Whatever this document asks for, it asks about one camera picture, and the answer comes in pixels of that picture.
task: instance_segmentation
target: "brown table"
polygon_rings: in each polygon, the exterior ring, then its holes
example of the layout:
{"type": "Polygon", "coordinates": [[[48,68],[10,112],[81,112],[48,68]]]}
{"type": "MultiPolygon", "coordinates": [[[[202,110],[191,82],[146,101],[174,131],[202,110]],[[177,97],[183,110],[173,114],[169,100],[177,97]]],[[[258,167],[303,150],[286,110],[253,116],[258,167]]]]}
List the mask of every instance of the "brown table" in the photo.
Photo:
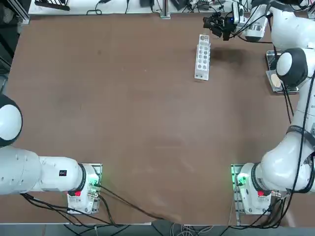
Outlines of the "brown table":
{"type": "MultiPolygon", "coordinates": [[[[31,20],[7,91],[24,115],[14,145],[103,163],[103,184],[174,222],[226,225],[230,164],[260,161],[289,123],[283,96],[267,82],[269,44],[212,39],[210,79],[193,78],[202,25],[202,16],[193,14],[31,20]]],[[[297,99],[291,96],[294,106],[297,99]]],[[[35,195],[66,203],[64,193],[35,195]]],[[[106,199],[119,223],[152,221],[106,199]]],[[[21,196],[0,202],[2,223],[65,222],[21,196]]],[[[315,226],[314,210],[314,195],[296,194],[291,225],[315,226]]],[[[98,216],[107,219],[104,206],[98,216]]]]}

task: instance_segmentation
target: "cable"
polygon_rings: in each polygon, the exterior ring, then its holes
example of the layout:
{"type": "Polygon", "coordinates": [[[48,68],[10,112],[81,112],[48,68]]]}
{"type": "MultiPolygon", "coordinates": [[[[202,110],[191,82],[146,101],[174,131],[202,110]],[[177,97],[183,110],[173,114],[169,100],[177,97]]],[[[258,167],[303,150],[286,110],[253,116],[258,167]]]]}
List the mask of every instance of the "cable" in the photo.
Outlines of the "cable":
{"type": "MultiPolygon", "coordinates": [[[[271,15],[267,17],[267,20],[268,20],[269,30],[270,30],[270,32],[272,32],[271,15]]],[[[273,48],[274,48],[275,59],[278,61],[279,58],[278,58],[277,49],[276,49],[276,47],[274,45],[273,45],[273,48]]],[[[293,112],[291,100],[290,100],[290,97],[289,97],[289,93],[287,92],[286,86],[283,83],[281,83],[281,86],[282,86],[282,90],[283,90],[283,96],[284,96],[284,99],[285,99],[285,106],[286,106],[287,116],[288,116],[289,122],[291,123],[291,117],[290,117],[290,112],[289,112],[289,108],[288,108],[288,102],[289,102],[291,113],[292,113],[292,116],[293,116],[294,112],[293,112]]]]}
{"type": "Polygon", "coordinates": [[[123,229],[117,231],[116,233],[113,233],[113,234],[110,235],[110,236],[115,236],[115,235],[119,234],[120,232],[124,231],[125,229],[127,229],[127,228],[130,227],[130,226],[131,226],[131,225],[127,225],[125,228],[123,228],[123,229]]]}
{"type": "Polygon", "coordinates": [[[284,99],[285,99],[285,106],[286,106],[286,112],[287,112],[287,117],[289,118],[289,122],[291,123],[291,117],[290,117],[290,112],[289,112],[289,107],[287,105],[287,100],[286,100],[286,88],[285,86],[283,85],[283,83],[281,83],[281,86],[282,86],[282,92],[283,92],[283,96],[284,96],[284,99]]]}
{"type": "Polygon", "coordinates": [[[272,44],[272,42],[260,42],[260,41],[258,41],[258,42],[250,42],[250,41],[247,41],[246,39],[242,38],[242,37],[239,36],[239,35],[238,35],[238,37],[239,37],[240,39],[242,39],[243,41],[248,42],[248,43],[265,43],[265,44],[272,44]]]}
{"type": "Polygon", "coordinates": [[[159,235],[164,236],[156,227],[153,223],[151,223],[151,226],[158,232],[159,235]]]}
{"type": "Polygon", "coordinates": [[[49,204],[49,203],[46,203],[46,202],[44,202],[44,201],[41,201],[41,200],[38,200],[38,199],[34,198],[34,197],[33,197],[32,195],[30,195],[30,194],[22,194],[22,196],[23,196],[26,200],[34,201],[34,202],[37,202],[37,203],[40,203],[40,204],[43,204],[43,205],[46,205],[46,206],[52,207],[52,208],[60,208],[60,209],[66,209],[67,211],[68,211],[68,210],[75,211],[75,212],[81,213],[81,214],[83,214],[83,215],[85,215],[85,216],[87,216],[87,217],[89,217],[89,218],[92,218],[92,219],[94,219],[94,220],[98,220],[98,221],[100,221],[100,222],[102,222],[102,223],[105,223],[105,224],[109,224],[109,225],[110,225],[110,223],[108,223],[108,222],[105,221],[105,220],[102,220],[102,219],[100,219],[100,218],[91,216],[91,215],[89,215],[89,214],[86,214],[85,212],[82,212],[82,211],[79,211],[79,210],[76,210],[76,209],[73,209],[73,208],[69,208],[69,207],[67,207],[67,206],[57,206],[57,205],[49,204]]]}
{"type": "Polygon", "coordinates": [[[246,23],[243,25],[243,27],[237,31],[235,34],[231,33],[233,36],[229,37],[229,38],[234,38],[235,36],[237,36],[239,33],[243,32],[244,30],[246,30],[249,26],[251,26],[253,23],[255,23],[256,21],[258,21],[260,18],[264,17],[265,15],[262,15],[260,17],[258,17],[256,20],[254,20],[253,22],[251,22],[249,25],[246,26],[246,24],[250,21],[250,19],[252,18],[252,16],[255,14],[255,12],[257,11],[258,7],[256,7],[256,9],[254,10],[254,12],[251,14],[251,16],[248,18],[248,20],[246,21],[246,23]]]}
{"type": "Polygon", "coordinates": [[[220,236],[222,236],[229,228],[230,228],[230,226],[227,226],[226,229],[223,230],[223,232],[220,234],[220,236]]]}
{"type": "Polygon", "coordinates": [[[222,5],[222,3],[221,3],[220,0],[218,0],[218,2],[219,2],[219,4],[221,5],[221,7],[219,7],[219,9],[221,8],[221,9],[223,10],[223,12],[224,12],[224,6],[222,5]]]}
{"type": "Polygon", "coordinates": [[[80,223],[79,226],[84,226],[84,227],[86,227],[86,228],[93,228],[93,226],[88,226],[88,225],[83,224],[76,216],[74,216],[74,215],[72,215],[72,214],[70,214],[70,213],[68,213],[68,212],[66,212],[66,211],[64,211],[64,210],[57,210],[57,209],[54,209],[53,207],[45,207],[45,206],[41,206],[41,205],[35,204],[35,203],[33,203],[29,198],[27,198],[26,196],[24,196],[24,194],[21,194],[21,195],[22,195],[30,204],[32,204],[32,205],[34,205],[34,206],[36,206],[36,207],[43,208],[43,209],[47,209],[47,210],[53,210],[53,211],[59,213],[63,218],[65,218],[67,221],[69,221],[72,225],[76,225],[76,224],[75,224],[73,221],[71,221],[69,218],[67,218],[66,216],[62,215],[61,212],[64,213],[64,214],[70,215],[70,216],[72,216],[73,218],[75,218],[75,219],[80,223]]]}
{"type": "Polygon", "coordinates": [[[75,235],[81,236],[80,234],[78,234],[77,232],[75,232],[74,230],[72,230],[71,228],[69,228],[67,225],[63,225],[63,226],[65,226],[68,230],[70,230],[71,232],[73,232],[75,235]]]}
{"type": "Polygon", "coordinates": [[[99,195],[98,197],[103,201],[103,203],[104,203],[104,205],[105,205],[105,207],[106,207],[106,211],[107,211],[108,218],[109,218],[110,222],[111,222],[114,226],[119,227],[118,225],[116,225],[115,221],[113,220],[113,217],[112,217],[112,215],[111,215],[111,213],[110,213],[110,210],[109,210],[109,207],[108,207],[108,204],[107,204],[107,201],[106,201],[101,195],[99,195]]]}
{"type": "Polygon", "coordinates": [[[287,96],[287,99],[288,99],[288,102],[289,102],[289,106],[290,106],[290,110],[291,110],[292,116],[294,116],[294,112],[293,112],[293,108],[292,108],[292,104],[291,104],[291,99],[289,97],[289,93],[288,93],[287,88],[286,88],[285,85],[284,85],[284,91],[286,93],[286,96],[287,96]]]}
{"type": "Polygon", "coordinates": [[[103,14],[102,11],[99,10],[99,9],[97,9],[97,6],[98,6],[99,4],[101,4],[101,1],[102,1],[102,0],[100,0],[100,1],[95,5],[95,9],[94,9],[94,10],[88,10],[86,15],[88,15],[90,12],[95,12],[96,15],[102,15],[102,14],[103,14]]]}
{"type": "MultiPolygon", "coordinates": [[[[107,227],[107,226],[112,226],[112,225],[100,225],[100,226],[97,226],[96,228],[98,229],[98,228],[107,227]]],[[[91,230],[94,230],[94,227],[93,227],[93,228],[90,228],[90,229],[87,229],[87,230],[82,231],[82,232],[80,233],[80,235],[82,235],[82,234],[84,234],[84,233],[86,233],[86,232],[88,232],[88,231],[91,231],[91,230]]]]}
{"type": "Polygon", "coordinates": [[[129,7],[129,0],[127,0],[127,7],[126,7],[126,11],[125,11],[125,14],[127,14],[127,11],[128,11],[128,7],[129,7]]]}
{"type": "Polygon", "coordinates": [[[159,7],[160,11],[162,11],[161,5],[159,4],[158,0],[157,0],[157,4],[158,4],[158,7],[159,7]]]}
{"type": "Polygon", "coordinates": [[[100,184],[95,184],[95,186],[100,187],[100,188],[106,190],[106,191],[109,192],[110,194],[114,195],[116,198],[118,198],[118,199],[120,199],[121,201],[123,201],[125,204],[127,204],[127,205],[129,205],[130,207],[132,207],[132,208],[134,208],[134,209],[136,209],[136,210],[142,212],[143,214],[145,214],[145,215],[147,215],[147,216],[149,216],[149,217],[152,217],[152,218],[157,219],[157,220],[164,220],[164,218],[162,218],[162,217],[155,216],[155,215],[152,215],[152,214],[150,214],[150,213],[144,211],[143,209],[141,209],[141,208],[137,207],[136,205],[134,205],[134,204],[128,202],[127,200],[123,199],[122,197],[120,197],[120,196],[118,196],[116,193],[114,193],[113,191],[111,191],[111,190],[105,188],[104,186],[102,186],[102,185],[100,185],[100,184]]]}

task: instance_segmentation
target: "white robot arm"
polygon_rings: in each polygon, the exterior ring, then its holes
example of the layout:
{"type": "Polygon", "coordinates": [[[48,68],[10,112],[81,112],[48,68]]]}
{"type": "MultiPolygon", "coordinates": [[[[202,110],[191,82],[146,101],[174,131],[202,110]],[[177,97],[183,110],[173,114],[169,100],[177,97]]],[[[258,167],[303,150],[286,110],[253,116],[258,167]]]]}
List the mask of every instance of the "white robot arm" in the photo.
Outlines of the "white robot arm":
{"type": "Polygon", "coordinates": [[[308,110],[305,111],[311,77],[315,71],[315,22],[296,17],[289,5],[279,1],[253,1],[251,15],[247,19],[243,16],[242,8],[235,4],[232,6],[233,17],[204,18],[204,28],[209,28],[217,36],[223,34],[223,40],[240,36],[241,33],[248,42],[257,42],[264,36],[266,16],[272,14],[272,43],[284,51],[277,62],[277,76],[285,85],[298,86],[300,91],[298,106],[284,139],[267,152],[260,163],[246,163],[237,177],[245,213],[263,214],[270,205],[271,191],[286,191],[293,187],[305,112],[301,165],[294,190],[302,190],[311,183],[310,191],[315,192],[315,185],[310,180],[312,166],[307,161],[315,150],[314,87],[308,110]]]}
{"type": "Polygon", "coordinates": [[[10,146],[20,135],[23,125],[17,104],[0,95],[0,195],[30,191],[68,192],[68,207],[92,213],[100,175],[91,164],[74,159],[38,156],[10,146]]]}

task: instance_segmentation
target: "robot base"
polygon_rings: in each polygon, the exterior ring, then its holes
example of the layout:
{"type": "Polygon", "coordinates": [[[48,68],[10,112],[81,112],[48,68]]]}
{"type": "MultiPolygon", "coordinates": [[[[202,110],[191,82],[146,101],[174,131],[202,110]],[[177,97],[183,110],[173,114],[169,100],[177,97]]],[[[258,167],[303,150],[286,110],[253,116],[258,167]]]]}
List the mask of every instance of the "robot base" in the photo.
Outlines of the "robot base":
{"type": "Polygon", "coordinates": [[[270,205],[271,195],[259,196],[252,185],[252,166],[253,163],[231,165],[237,225],[241,225],[240,214],[262,215],[270,205]]]}
{"type": "MultiPolygon", "coordinates": [[[[94,184],[101,184],[102,164],[82,163],[86,170],[85,185],[81,192],[68,193],[68,207],[73,208],[86,214],[98,212],[100,188],[94,184]]],[[[79,214],[76,211],[69,210],[68,213],[79,214]]]]}

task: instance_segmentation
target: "black sticker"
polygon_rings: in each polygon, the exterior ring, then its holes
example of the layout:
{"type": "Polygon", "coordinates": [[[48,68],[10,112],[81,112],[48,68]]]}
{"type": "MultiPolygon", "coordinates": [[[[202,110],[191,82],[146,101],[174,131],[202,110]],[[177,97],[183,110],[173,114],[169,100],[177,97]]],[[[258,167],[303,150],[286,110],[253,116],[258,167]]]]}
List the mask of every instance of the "black sticker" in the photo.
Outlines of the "black sticker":
{"type": "Polygon", "coordinates": [[[67,176],[67,170],[59,171],[59,176],[67,176]]]}

